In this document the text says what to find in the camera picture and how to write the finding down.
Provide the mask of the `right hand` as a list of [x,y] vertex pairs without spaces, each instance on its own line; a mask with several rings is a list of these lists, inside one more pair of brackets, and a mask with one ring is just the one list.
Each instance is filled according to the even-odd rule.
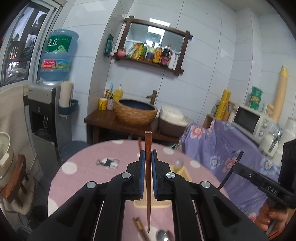
[[285,227],[285,223],[288,218],[288,211],[281,209],[274,209],[269,207],[268,199],[264,202],[262,207],[259,209],[258,216],[255,219],[255,224],[263,231],[268,230],[269,224],[276,220],[277,223],[269,233],[273,235],[274,233],[281,232]]

